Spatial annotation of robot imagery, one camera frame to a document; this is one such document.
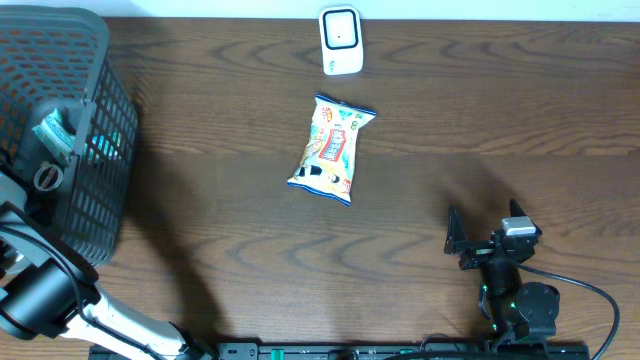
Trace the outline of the yellow snack chip bag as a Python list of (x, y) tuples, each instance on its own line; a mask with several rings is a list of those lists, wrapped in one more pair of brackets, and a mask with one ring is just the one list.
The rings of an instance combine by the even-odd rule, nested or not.
[(324, 94), (315, 102), (309, 140), (287, 185), (350, 206), (358, 133), (377, 112)]

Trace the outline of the large wet wipes pack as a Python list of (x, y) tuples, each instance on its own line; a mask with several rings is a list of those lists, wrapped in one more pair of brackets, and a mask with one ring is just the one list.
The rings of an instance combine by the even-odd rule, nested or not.
[(55, 108), (32, 128), (34, 135), (59, 163), (67, 164), (74, 149), (75, 136), (63, 126), (63, 116)]

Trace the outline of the green Zam-Buk ointment box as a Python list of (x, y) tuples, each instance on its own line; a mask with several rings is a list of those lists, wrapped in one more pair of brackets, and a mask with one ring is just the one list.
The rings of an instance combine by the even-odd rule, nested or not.
[(40, 192), (53, 192), (57, 190), (64, 178), (63, 170), (55, 163), (43, 162), (34, 175), (34, 187)]

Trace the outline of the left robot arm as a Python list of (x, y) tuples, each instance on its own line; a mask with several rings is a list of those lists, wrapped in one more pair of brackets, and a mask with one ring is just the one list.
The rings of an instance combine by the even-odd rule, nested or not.
[(99, 345), (97, 359), (217, 359), (216, 349), (170, 322), (145, 316), (111, 296), (94, 267), (23, 212), (27, 195), (1, 176), (1, 329), (23, 340), (40, 335)]

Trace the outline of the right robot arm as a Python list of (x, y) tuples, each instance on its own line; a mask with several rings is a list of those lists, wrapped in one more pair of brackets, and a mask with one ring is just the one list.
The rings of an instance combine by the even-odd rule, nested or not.
[(495, 334), (484, 348), (497, 353), (509, 346), (539, 344), (556, 334), (559, 291), (541, 282), (524, 283), (520, 266), (534, 254), (541, 229), (515, 200), (509, 202), (510, 215), (485, 241), (468, 239), (455, 207), (449, 208), (444, 252), (459, 257), (462, 270), (477, 269), (482, 285), (479, 307), (492, 321)]

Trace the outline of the white barcode scanner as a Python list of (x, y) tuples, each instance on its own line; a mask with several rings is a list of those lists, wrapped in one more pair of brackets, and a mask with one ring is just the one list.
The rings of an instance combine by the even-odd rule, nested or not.
[(320, 12), (322, 67), (326, 75), (358, 73), (364, 65), (360, 13), (352, 6), (335, 6)]

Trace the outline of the grey plastic mesh basket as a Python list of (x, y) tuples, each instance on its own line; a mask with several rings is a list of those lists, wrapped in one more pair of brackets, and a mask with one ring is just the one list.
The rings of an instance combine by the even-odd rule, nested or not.
[[(112, 66), (109, 28), (80, 8), (1, 8), (1, 168), (27, 192), (26, 211), (95, 266), (116, 249), (137, 145), (138, 118)], [(57, 108), (75, 136), (59, 163), (32, 128)], [(64, 173), (38, 191), (43, 162)]]

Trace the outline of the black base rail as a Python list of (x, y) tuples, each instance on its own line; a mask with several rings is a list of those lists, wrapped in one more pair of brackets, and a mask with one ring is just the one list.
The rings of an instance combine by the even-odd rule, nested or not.
[(496, 351), (474, 343), (431, 339), (425, 344), (257, 344), (216, 345), (222, 360), (551, 359), (585, 360), (584, 345), (505, 345)]

